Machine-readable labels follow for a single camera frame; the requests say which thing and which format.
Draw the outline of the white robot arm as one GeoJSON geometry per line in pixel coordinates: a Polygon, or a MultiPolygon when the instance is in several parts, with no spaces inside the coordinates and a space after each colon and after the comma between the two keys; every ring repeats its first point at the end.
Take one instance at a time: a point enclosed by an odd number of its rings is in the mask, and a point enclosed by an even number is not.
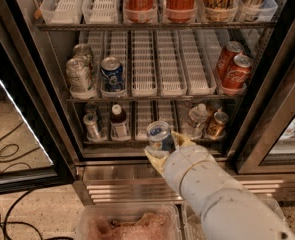
{"type": "Polygon", "coordinates": [[[256,195],[188,137],[154,130],[145,154],[200,217],[207,240],[295,240],[295,234],[256,195]]]}

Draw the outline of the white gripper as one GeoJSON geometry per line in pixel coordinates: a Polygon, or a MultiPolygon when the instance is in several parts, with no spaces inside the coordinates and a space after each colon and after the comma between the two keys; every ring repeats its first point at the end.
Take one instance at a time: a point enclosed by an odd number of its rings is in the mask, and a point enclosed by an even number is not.
{"type": "Polygon", "coordinates": [[[188,136],[172,131],[178,145],[169,156],[168,151],[144,149],[154,169],[163,175],[167,184],[200,214],[207,199],[219,189],[232,186],[234,178],[226,173],[208,150],[195,145],[188,136]]]}

